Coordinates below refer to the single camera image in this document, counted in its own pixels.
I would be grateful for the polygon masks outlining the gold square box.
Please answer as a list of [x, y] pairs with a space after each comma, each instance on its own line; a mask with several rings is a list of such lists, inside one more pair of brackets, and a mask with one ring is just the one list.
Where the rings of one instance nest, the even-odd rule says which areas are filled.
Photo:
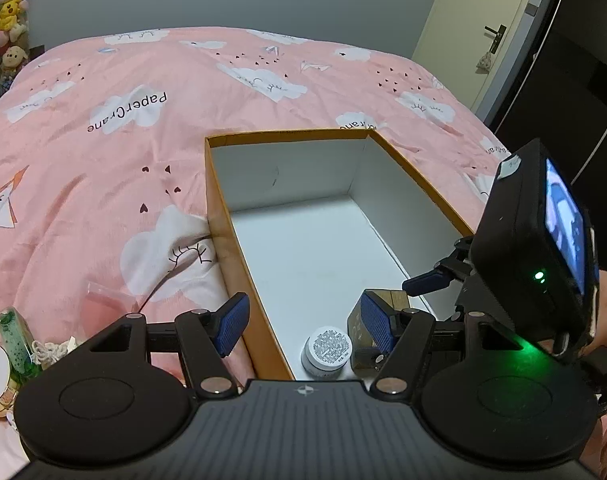
[[402, 311], [408, 307], [409, 298], [402, 290], [370, 288], [362, 292], [347, 321], [353, 370], [378, 370], [383, 365], [395, 342], [387, 308]]

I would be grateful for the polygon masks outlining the small white round jar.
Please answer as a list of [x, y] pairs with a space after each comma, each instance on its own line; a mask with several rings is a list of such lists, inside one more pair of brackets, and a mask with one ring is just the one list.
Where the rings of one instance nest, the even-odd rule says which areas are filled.
[[334, 378], [352, 356], [349, 336], [337, 327], [322, 326], [305, 341], [302, 350], [303, 369], [317, 378]]

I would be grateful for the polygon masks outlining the pink clear pouch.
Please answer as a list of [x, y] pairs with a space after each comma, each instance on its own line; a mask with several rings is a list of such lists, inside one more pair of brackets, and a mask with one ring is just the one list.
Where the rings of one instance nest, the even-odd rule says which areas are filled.
[[79, 304], [80, 340], [87, 340], [128, 313], [139, 310], [136, 298], [93, 282], [82, 286]]

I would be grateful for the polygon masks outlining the green glass bottle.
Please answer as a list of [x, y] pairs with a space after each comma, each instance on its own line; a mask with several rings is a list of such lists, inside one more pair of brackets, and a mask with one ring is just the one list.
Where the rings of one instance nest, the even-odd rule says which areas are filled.
[[0, 312], [0, 336], [17, 381], [23, 385], [39, 376], [41, 365], [32, 350], [31, 332], [24, 318], [14, 308]]

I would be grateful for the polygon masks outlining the orange cardboard box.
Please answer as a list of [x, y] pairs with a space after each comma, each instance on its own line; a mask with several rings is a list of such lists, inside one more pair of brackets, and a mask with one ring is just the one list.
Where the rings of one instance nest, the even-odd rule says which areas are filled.
[[256, 131], [205, 142], [207, 214], [261, 379], [305, 379], [305, 342], [345, 328], [366, 289], [397, 289], [471, 227], [384, 136]]

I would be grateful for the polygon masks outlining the pink patterned bed cover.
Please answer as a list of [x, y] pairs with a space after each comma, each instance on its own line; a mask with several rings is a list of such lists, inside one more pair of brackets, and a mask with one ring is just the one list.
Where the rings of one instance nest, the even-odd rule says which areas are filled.
[[[42, 372], [0, 418], [0, 479], [607, 478], [607, 348], [555, 358], [461, 310], [467, 279], [407, 296], [436, 320], [411, 400], [374, 398], [381, 367], [350, 361], [334, 378], [261, 379], [249, 321], [223, 359], [238, 395], [197, 399], [174, 320], [236, 294], [205, 142], [332, 129], [384, 136], [471, 238], [517, 151], [414, 61], [273, 32], [121, 32], [23, 67], [0, 99], [0, 312], [24, 318]], [[87, 282], [139, 310], [80, 340]]]

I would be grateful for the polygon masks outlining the cream door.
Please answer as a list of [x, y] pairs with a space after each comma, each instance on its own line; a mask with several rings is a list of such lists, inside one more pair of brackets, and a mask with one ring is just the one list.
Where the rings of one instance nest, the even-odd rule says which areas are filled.
[[[433, 0], [412, 60], [470, 110], [479, 110], [513, 40], [527, 4], [539, 0]], [[496, 54], [485, 27], [507, 27]]]

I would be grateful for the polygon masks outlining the stuffed toy hanging column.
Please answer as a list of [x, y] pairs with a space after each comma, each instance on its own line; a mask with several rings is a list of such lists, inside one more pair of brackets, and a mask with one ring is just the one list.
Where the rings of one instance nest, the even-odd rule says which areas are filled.
[[28, 0], [0, 0], [0, 95], [29, 62]]

